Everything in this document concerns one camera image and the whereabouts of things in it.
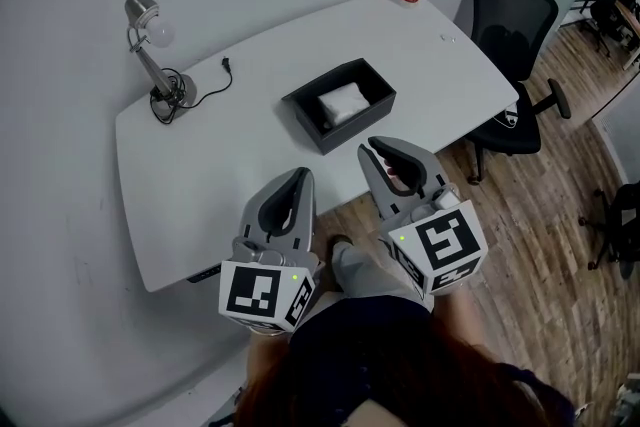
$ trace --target black cable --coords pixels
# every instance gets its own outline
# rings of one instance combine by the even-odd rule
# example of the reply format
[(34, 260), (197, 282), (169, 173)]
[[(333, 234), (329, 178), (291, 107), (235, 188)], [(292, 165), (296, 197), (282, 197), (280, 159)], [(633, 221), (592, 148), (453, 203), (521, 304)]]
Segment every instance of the black cable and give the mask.
[[(161, 118), (160, 116), (158, 116), (158, 114), (156, 113), (156, 111), (153, 110), (153, 100), (155, 99), (156, 101), (161, 101), (164, 100), (164, 98), (162, 98), (162, 94), (160, 93), (160, 90), (156, 87), (154, 87), (151, 90), (151, 93), (149, 93), (149, 107), (151, 107), (151, 112), (153, 112), (153, 115), (156, 117), (156, 119), (162, 123), (163, 125), (170, 125), (173, 120), (175, 119), (176, 116), (176, 112), (178, 112), (178, 109), (195, 109), (198, 105), (200, 105), (202, 103), (202, 101), (205, 98), (208, 98), (209, 96), (212, 95), (216, 95), (218, 93), (222, 93), (223, 91), (226, 91), (227, 89), (229, 89), (231, 87), (231, 84), (233, 84), (233, 74), (231, 73), (231, 66), (229, 65), (229, 58), (228, 57), (224, 57), (222, 59), (222, 67), (226, 70), (226, 72), (229, 74), (229, 83), (223, 87), (222, 89), (218, 89), (217, 91), (211, 91), (210, 93), (207, 93), (206, 95), (204, 95), (202, 98), (200, 98), (200, 100), (198, 100), (198, 102), (194, 105), (190, 105), (190, 106), (182, 106), (179, 105), (178, 102), (176, 102), (174, 104), (174, 106), (171, 109), (171, 112), (169, 113), (169, 115), (166, 118)], [(182, 78), (182, 74), (176, 70), (174, 70), (173, 68), (162, 68), (162, 71), (170, 71), (172, 73), (174, 73), (174, 75), (170, 75), (169, 76), (169, 80), (171, 80), (171, 82), (173, 83), (174, 88), (177, 88), (178, 91), (180, 91), (181, 93), (186, 93), (186, 85), (184, 83), (184, 79)]]

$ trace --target desk lamp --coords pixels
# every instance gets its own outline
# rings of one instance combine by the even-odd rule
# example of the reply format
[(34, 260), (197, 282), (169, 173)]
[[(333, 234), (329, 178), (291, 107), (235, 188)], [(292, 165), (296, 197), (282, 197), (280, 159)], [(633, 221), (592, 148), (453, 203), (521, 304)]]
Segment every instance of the desk lamp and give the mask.
[[(137, 54), (140, 62), (153, 80), (151, 90), (151, 109), (163, 123), (170, 123), (180, 117), (193, 105), (197, 89), (191, 77), (180, 74), (171, 68), (160, 68), (142, 47), (147, 41), (152, 45), (168, 47), (175, 31), (169, 22), (163, 21), (158, 15), (160, 9), (154, 0), (126, 0), (124, 10), (129, 19), (127, 27), (127, 41), (129, 51)], [(131, 41), (131, 31), (135, 31), (136, 42)], [(167, 75), (164, 70), (172, 72)]]

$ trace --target chair armrest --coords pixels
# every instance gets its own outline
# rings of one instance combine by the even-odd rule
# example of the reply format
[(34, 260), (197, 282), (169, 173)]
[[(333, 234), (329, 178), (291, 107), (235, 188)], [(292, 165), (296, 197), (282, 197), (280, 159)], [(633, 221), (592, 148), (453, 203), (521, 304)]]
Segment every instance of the chair armrest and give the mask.
[(546, 111), (549, 107), (557, 105), (558, 110), (560, 111), (560, 116), (564, 119), (570, 119), (571, 108), (569, 107), (569, 102), (567, 102), (567, 97), (564, 95), (562, 87), (560, 87), (557, 80), (549, 79), (547, 82), (551, 88), (551, 94), (535, 104), (533, 106), (533, 112), (535, 114), (540, 114), (541, 112)]

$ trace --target white desk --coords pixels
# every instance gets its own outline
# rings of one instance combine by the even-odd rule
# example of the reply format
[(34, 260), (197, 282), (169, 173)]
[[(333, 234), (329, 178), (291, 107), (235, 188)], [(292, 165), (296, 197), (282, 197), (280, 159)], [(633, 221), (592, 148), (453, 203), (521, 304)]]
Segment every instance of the white desk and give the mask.
[[(129, 232), (147, 290), (231, 257), (245, 202), (275, 176), (313, 171), (318, 213), (367, 190), (356, 149), (372, 135), (437, 151), (517, 95), (484, 54), (427, 0), (353, 0), (253, 36), (187, 70), (198, 98), (226, 85), (170, 126), (144, 96), (116, 119)], [(280, 99), (364, 57), (397, 91), (391, 113), (322, 156)]]

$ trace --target dark shirt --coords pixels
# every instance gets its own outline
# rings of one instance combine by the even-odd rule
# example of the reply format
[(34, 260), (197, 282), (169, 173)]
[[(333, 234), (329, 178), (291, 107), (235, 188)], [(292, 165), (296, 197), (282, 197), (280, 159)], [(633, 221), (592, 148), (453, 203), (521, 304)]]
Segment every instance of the dark shirt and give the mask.
[[(291, 337), (290, 349), (298, 377), (300, 407), (311, 413), (318, 425), (342, 425), (366, 400), (385, 406), (385, 394), (377, 389), (370, 369), (375, 357), (367, 350), (366, 338), (373, 332), (395, 329), (406, 322), (429, 322), (423, 306), (393, 296), (344, 299), (317, 314)], [(354, 330), (368, 333), (345, 337)], [(345, 338), (345, 343), (326, 340)], [(574, 408), (560, 392), (539, 381), (528, 370), (499, 364), (514, 381), (527, 384), (538, 398), (552, 403), (566, 425), (573, 425)]]

